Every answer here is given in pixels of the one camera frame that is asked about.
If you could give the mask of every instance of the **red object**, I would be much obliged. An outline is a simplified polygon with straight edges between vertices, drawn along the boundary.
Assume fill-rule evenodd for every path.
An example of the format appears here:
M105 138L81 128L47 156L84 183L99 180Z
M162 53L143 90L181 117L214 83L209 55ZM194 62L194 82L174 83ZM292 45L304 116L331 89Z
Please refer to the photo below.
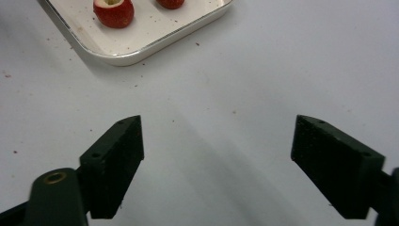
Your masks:
M156 0L162 7L176 9L182 6L184 0Z
M94 13L100 22L112 28L128 26L135 16L131 0L94 0Z

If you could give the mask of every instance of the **red apple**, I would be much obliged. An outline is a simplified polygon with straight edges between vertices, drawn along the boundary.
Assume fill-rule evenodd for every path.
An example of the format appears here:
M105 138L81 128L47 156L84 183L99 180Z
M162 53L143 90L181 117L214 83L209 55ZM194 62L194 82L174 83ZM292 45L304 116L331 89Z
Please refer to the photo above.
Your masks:
M162 7L176 9L182 6L184 0L156 0Z
M93 7L100 22L112 28L126 27L135 15L131 0L94 0Z

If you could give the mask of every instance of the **red fruit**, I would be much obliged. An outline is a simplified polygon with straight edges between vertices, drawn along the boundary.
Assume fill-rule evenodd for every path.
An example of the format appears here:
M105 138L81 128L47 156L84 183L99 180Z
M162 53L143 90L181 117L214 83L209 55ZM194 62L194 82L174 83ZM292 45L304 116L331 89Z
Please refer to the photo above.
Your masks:
M162 7L176 9L182 6L184 0L156 0Z
M131 0L94 0L93 7L100 22L112 28L126 27L135 15Z

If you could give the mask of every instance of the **tray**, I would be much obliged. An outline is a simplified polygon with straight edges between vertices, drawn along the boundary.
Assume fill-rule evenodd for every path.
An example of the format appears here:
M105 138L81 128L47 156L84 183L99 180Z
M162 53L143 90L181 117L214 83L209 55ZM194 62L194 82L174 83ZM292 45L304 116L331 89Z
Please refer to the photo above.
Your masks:
M123 29L102 25L92 0L45 1L85 51L108 64L127 66L221 17L233 0L185 0L174 10L156 0L132 0L135 18Z

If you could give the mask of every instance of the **table surface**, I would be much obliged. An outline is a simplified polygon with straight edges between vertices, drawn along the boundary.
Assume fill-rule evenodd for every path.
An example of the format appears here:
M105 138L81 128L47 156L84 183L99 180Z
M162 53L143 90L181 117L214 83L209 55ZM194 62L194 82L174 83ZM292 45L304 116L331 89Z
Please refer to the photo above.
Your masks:
M290 151L302 114L399 166L399 2L235 0L129 67L94 59L51 15L0 2L0 212L141 115L146 158L115 218L90 225L374 225L373 210L342 219Z

